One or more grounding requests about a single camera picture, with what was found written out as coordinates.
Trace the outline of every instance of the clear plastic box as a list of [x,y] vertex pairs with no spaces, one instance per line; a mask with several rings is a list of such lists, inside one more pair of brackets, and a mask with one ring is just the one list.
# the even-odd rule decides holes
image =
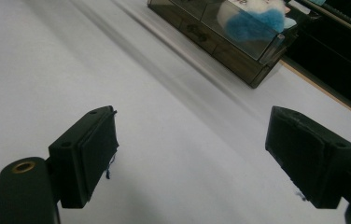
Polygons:
[[[252,88],[257,88],[272,70],[297,37],[298,25],[308,19],[287,6],[291,9],[287,16],[297,25],[278,33],[226,0],[148,0],[148,6]],[[218,21],[219,11],[224,9],[254,28],[242,34],[252,38],[240,40],[227,34]]]

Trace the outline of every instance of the white surface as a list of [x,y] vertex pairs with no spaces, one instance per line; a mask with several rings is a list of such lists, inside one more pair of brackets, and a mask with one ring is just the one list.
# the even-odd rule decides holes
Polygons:
[[351,142],[351,112],[287,68],[252,90],[143,0],[0,0],[0,171],[103,105],[119,111],[112,178],[64,224],[344,223],[345,201],[303,202],[264,149],[273,105]]

